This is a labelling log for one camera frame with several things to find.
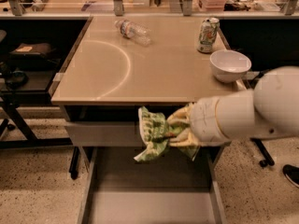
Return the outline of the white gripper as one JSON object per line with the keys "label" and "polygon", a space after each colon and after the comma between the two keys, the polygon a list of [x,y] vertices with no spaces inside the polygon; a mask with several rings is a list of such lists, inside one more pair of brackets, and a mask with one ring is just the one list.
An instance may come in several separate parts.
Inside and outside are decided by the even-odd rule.
{"label": "white gripper", "polygon": [[221,131],[217,121],[216,107],[218,96],[199,99],[195,104],[189,103],[175,111],[167,118],[169,125],[190,124],[177,137],[170,139],[171,147],[208,147],[221,146],[230,142]]}

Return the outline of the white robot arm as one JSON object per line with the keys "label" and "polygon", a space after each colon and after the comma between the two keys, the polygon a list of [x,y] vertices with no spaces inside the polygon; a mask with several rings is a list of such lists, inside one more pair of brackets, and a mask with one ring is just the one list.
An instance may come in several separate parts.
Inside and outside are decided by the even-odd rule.
{"label": "white robot arm", "polygon": [[299,68],[267,72],[253,89],[201,98],[176,111],[188,128],[170,140],[172,147],[215,147],[239,138],[277,139],[299,135]]}

